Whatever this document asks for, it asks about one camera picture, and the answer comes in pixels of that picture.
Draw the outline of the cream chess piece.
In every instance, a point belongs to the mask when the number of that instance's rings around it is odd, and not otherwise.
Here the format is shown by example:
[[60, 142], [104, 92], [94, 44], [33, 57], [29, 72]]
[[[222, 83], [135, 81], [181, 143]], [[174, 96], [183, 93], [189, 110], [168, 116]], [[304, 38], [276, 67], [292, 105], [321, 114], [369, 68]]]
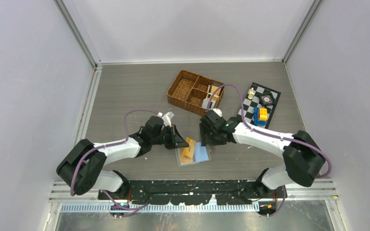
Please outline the cream chess piece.
[[252, 100], [254, 98], [254, 95], [255, 95], [254, 88], [250, 88], [249, 91], [248, 91], [248, 99]]

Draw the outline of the striped grey card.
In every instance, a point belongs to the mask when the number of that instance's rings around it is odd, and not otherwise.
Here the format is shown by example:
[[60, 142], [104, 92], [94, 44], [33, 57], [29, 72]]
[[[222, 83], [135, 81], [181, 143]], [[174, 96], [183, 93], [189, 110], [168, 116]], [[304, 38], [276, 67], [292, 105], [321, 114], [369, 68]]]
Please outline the striped grey card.
[[204, 99], [202, 101], [202, 106], [203, 109], [205, 110], [210, 110], [215, 107], [215, 101], [214, 100], [209, 100], [209, 99]]

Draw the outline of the gold credit card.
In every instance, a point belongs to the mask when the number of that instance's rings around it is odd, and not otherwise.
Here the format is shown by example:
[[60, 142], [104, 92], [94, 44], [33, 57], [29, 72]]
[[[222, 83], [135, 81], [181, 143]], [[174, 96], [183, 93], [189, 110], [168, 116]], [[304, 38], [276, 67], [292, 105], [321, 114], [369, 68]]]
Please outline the gold credit card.
[[190, 164], [193, 164], [194, 163], [194, 159], [193, 158], [189, 158], [187, 156], [181, 156], [180, 157], [180, 165], [190, 165]]
[[186, 142], [188, 143], [189, 146], [183, 148], [181, 155], [187, 156], [189, 158], [194, 158], [196, 141], [190, 137], [187, 137]]

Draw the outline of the black white checkerboard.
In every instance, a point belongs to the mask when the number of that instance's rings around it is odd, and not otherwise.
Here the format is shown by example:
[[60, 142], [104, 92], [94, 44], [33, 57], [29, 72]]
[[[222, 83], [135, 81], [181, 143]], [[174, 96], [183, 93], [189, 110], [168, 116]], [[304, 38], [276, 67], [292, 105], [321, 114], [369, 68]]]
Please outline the black white checkerboard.
[[[266, 108], [267, 113], [268, 113], [268, 121], [265, 126], [259, 126], [261, 128], [268, 128], [270, 125], [270, 122], [272, 120], [272, 117], [274, 115], [276, 106], [278, 104], [278, 101], [281, 96], [281, 92], [268, 88], [266, 86], [257, 84], [255, 82], [252, 82], [250, 88], [254, 88], [255, 90], [255, 95], [252, 100], [248, 99], [248, 92], [245, 94], [244, 100], [243, 100], [243, 110], [244, 110], [244, 118], [245, 121], [249, 124], [253, 124], [253, 112], [254, 112], [254, 107], [260, 107], [260, 108]], [[273, 97], [275, 98], [275, 104], [274, 105], [269, 105], [269, 106], [262, 106], [259, 102], [259, 94], [261, 93], [272, 93]]]

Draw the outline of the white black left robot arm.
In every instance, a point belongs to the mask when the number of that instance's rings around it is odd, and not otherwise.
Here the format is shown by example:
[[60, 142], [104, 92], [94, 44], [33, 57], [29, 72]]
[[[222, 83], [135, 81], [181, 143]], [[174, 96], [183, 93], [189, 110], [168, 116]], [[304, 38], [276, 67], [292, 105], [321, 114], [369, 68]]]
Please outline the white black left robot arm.
[[117, 170], [105, 171], [104, 166], [141, 157], [154, 145], [164, 145], [168, 150], [189, 147], [168, 116], [152, 116], [125, 139], [107, 143], [80, 140], [58, 165], [56, 174], [70, 187], [71, 195], [102, 190], [123, 199], [128, 195], [129, 181]]

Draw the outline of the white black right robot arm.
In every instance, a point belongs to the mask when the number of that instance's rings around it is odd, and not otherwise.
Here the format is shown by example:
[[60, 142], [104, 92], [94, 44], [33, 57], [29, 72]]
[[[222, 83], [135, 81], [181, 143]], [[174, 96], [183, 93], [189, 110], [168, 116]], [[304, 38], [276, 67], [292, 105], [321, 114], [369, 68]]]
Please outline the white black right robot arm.
[[233, 117], [226, 120], [215, 111], [207, 112], [200, 119], [200, 129], [207, 136], [209, 145], [229, 142], [246, 144], [275, 154], [283, 160], [283, 164], [278, 167], [264, 169], [255, 180], [255, 191], [264, 198], [286, 184], [312, 186], [326, 162], [308, 133], [301, 130], [292, 134], [250, 127]]

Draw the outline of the orange blue toy block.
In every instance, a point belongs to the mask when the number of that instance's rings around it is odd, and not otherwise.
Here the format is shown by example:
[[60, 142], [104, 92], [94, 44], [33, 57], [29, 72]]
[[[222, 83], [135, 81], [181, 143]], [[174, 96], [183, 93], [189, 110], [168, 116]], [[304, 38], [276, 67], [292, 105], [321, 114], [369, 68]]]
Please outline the orange blue toy block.
[[265, 126], [268, 121], [268, 113], [266, 108], [254, 107], [253, 124], [256, 126]]

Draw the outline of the black square framed object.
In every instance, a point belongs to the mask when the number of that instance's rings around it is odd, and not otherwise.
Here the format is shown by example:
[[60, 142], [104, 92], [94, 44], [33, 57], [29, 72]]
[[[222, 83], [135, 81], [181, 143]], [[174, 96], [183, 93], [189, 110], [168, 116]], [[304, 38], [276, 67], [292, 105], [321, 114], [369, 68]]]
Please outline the black square framed object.
[[275, 98], [272, 93], [261, 93], [259, 94], [259, 102], [262, 106], [274, 105]]

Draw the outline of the woven brown compartment basket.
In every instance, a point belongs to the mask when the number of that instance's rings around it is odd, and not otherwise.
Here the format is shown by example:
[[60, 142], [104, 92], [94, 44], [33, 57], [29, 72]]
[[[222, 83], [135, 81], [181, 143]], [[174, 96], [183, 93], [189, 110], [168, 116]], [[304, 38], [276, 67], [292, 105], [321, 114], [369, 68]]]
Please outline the woven brown compartment basket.
[[[203, 109], [202, 101], [208, 94], [208, 86], [221, 86], [223, 82], [213, 80], [186, 70], [181, 70], [167, 91], [168, 103], [199, 116], [203, 116], [206, 110]], [[215, 102], [218, 108], [224, 94], [222, 88], [219, 99]]]

